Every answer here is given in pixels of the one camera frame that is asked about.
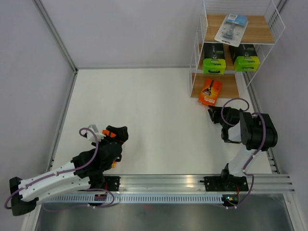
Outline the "orange razor box front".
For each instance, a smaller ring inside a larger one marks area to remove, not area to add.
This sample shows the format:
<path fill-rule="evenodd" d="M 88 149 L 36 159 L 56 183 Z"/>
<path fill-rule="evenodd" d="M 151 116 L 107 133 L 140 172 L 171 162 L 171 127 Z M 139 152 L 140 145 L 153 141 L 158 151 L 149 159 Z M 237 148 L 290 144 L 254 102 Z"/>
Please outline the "orange razor box front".
<path fill-rule="evenodd" d="M 116 137 L 116 135 L 114 133 L 112 133 L 111 131 L 106 130 L 106 129 L 102 131 L 102 134 L 104 136 L 106 136 L 106 137 L 109 137 L 109 138 L 115 138 Z M 111 168 L 115 168 L 116 167 L 116 163 L 117 163 L 117 159 L 112 162 Z"/>

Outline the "orange razor box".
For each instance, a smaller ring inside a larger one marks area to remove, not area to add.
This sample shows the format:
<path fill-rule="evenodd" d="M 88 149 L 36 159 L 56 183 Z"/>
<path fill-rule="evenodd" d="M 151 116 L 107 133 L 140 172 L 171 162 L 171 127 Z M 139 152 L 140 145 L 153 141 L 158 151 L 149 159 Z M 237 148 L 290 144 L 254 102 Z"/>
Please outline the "orange razor box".
<path fill-rule="evenodd" d="M 215 106 L 222 88 L 222 82 L 208 78 L 200 92 L 198 103 Z"/>
<path fill-rule="evenodd" d="M 106 130 L 106 129 L 102 131 L 102 134 L 104 136 L 106 136 L 106 137 L 109 137 L 109 138 L 115 138 L 116 137 L 116 135 L 114 133 L 112 133 L 111 131 Z M 111 168 L 115 168 L 116 167 L 116 163 L 117 163 L 117 159 L 112 162 Z"/>

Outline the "green black razor box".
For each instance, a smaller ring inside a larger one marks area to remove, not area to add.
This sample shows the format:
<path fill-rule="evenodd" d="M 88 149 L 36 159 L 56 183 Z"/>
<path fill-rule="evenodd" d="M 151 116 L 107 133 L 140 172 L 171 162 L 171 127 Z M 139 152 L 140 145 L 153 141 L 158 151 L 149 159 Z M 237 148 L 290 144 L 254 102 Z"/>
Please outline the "green black razor box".
<path fill-rule="evenodd" d="M 229 46 L 229 52 L 236 72 L 256 72 L 260 60 L 253 44 Z"/>
<path fill-rule="evenodd" d="M 204 74 L 223 75 L 226 69 L 226 60 L 222 43 L 204 43 Z"/>

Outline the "white wire wooden shelf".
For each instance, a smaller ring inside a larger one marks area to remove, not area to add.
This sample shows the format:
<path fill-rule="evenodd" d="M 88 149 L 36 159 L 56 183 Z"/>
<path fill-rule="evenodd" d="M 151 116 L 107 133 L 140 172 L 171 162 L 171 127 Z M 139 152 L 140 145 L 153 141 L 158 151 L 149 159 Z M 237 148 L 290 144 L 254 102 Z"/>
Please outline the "white wire wooden shelf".
<path fill-rule="evenodd" d="M 237 98 L 251 83 L 285 26 L 271 0 L 205 0 L 190 64 L 190 96 L 205 103 Z"/>

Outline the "blue clear razor blister pack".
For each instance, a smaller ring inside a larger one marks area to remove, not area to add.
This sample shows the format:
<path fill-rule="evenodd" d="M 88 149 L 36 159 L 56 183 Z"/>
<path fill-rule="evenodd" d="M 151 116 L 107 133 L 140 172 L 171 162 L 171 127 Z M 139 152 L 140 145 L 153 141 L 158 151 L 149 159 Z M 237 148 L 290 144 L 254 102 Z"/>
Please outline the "blue clear razor blister pack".
<path fill-rule="evenodd" d="M 233 47 L 239 47 L 248 26 L 248 17 L 230 13 L 224 18 L 214 40 Z"/>

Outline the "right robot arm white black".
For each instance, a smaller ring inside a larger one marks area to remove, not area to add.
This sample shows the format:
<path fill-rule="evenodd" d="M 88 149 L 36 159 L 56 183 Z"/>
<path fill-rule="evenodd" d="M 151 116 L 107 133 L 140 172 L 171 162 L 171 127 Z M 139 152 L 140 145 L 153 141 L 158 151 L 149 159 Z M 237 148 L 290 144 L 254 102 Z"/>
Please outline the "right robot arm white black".
<path fill-rule="evenodd" d="M 225 143 L 240 144 L 237 155 L 226 164 L 219 176 L 204 177 L 207 192 L 247 192 L 249 165 L 259 152 L 276 146 L 278 133 L 268 114 L 249 113 L 231 107 L 209 106 L 208 113 L 214 124 L 220 124 Z"/>

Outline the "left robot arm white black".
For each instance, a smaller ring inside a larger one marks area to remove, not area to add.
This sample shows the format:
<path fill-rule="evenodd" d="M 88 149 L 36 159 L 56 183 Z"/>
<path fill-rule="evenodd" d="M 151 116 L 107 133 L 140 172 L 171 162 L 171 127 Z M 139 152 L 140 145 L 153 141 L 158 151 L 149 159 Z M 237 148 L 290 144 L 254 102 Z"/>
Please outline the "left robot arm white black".
<path fill-rule="evenodd" d="M 102 132 L 95 125 L 79 130 L 93 149 L 83 151 L 54 170 L 36 177 L 9 180 L 10 196 L 4 207 L 13 216 L 32 212 L 38 205 L 75 191 L 102 191 L 111 194 L 119 189 L 120 178 L 106 177 L 104 172 L 122 160 L 123 144 L 128 140 L 128 128 L 107 126 Z"/>

